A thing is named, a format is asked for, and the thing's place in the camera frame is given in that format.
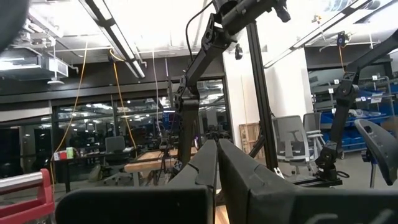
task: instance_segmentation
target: office chair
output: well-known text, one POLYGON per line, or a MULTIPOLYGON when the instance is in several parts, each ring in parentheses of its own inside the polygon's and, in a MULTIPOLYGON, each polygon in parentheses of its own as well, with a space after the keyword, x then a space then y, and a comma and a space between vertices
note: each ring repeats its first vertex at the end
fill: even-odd
POLYGON ((116 136, 116 137, 107 137, 105 139, 105 148, 106 148, 106 153, 115 153, 115 154, 120 154, 120 156, 110 156, 110 157, 105 157, 105 162, 112 168, 112 169, 118 169, 119 172, 116 174, 113 174, 110 177, 107 177, 104 179, 104 184, 106 184, 107 181, 109 180, 114 180, 115 185, 119 184, 119 180, 122 177, 128 177, 130 180, 132 180, 132 174, 128 174, 126 172, 123 172, 124 166, 129 162, 129 155, 126 155, 123 152, 123 150, 126 148, 125 142, 124 142, 124 137, 123 136, 116 136))
POLYGON ((357 119, 354 124, 366 143, 367 151, 363 152, 364 162, 372 164, 370 188, 374 187, 376 164, 386 184, 391 186, 397 180, 397 139, 384 128, 368 120, 357 119))
POLYGON ((310 164, 315 159, 313 149, 308 146, 307 134, 301 117, 297 115, 273 118, 272 124, 278 160, 295 166, 295 171, 292 171, 292 174, 300 174, 299 166, 307 166, 308 171, 314 173, 310 164))
POLYGON ((319 150, 325 145, 321 134, 321 113, 306 113, 303 117, 303 125, 307 134, 308 146, 314 150, 314 159, 318 158, 319 150))

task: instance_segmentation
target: chair base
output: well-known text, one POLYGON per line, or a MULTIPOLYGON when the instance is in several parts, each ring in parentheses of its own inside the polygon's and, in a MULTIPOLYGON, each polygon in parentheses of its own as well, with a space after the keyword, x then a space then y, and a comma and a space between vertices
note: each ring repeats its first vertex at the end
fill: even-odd
POLYGON ((130 180, 132 180, 132 174, 128 174, 128 173, 125 173, 125 172, 118 172, 118 173, 116 173, 116 174, 113 174, 113 175, 110 176, 110 177, 105 178, 105 179, 103 180, 103 183, 106 184, 107 181, 109 181, 109 180, 114 180, 114 184, 115 184, 115 185, 118 185, 118 184, 119 184, 119 180, 120 180, 122 177, 128 177, 128 178, 130 178, 130 180))

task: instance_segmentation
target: black metal pole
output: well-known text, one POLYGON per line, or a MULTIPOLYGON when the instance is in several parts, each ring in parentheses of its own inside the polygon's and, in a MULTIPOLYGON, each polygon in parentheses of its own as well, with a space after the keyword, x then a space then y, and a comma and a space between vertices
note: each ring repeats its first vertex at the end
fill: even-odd
POLYGON ((275 148, 274 131, 272 128, 271 108, 268 101, 267 83, 261 57, 261 46, 256 22, 246 26, 249 39, 251 64, 253 67, 254 85, 256 87, 257 103, 260 115, 260 129, 265 137, 264 152, 266 165, 271 171, 278 168, 278 160, 275 148))

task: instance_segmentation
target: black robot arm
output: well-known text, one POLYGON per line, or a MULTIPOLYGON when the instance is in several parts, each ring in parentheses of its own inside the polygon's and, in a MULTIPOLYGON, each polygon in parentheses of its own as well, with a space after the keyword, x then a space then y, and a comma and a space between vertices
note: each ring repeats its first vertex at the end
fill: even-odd
POLYGON ((174 106, 182 119, 175 173, 190 160, 193 121, 198 115, 200 99, 197 82, 209 64, 222 55, 232 42, 236 42, 235 34, 253 22, 263 12, 271 12, 274 8, 283 22, 290 20, 289 13, 286 11, 285 0, 214 0, 213 4, 217 14, 210 15, 205 34, 201 40, 201 49, 182 77, 175 94, 174 106))
POLYGON ((345 79, 341 81, 336 90, 336 113, 330 130, 330 140, 322 148, 320 156, 315 163, 318 166, 317 176, 323 180, 336 180, 337 173, 335 162, 341 150, 341 139, 348 111, 352 107, 358 92, 359 73, 361 70, 385 56, 391 50, 398 48, 398 30, 388 39, 376 45, 375 48, 362 55, 360 58, 346 66, 345 79))

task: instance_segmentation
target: wooden crate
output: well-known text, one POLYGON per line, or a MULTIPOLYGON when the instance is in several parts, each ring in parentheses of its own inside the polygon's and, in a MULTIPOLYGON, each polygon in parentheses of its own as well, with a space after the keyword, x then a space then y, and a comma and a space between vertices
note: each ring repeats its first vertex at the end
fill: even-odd
MULTIPOLYGON (((257 142, 257 138, 260 132, 260 125, 259 123, 240 124, 239 129, 241 131, 242 149, 244 153, 249 154, 249 152, 257 142)), ((255 159, 264 157, 264 147, 262 147, 255 159)))

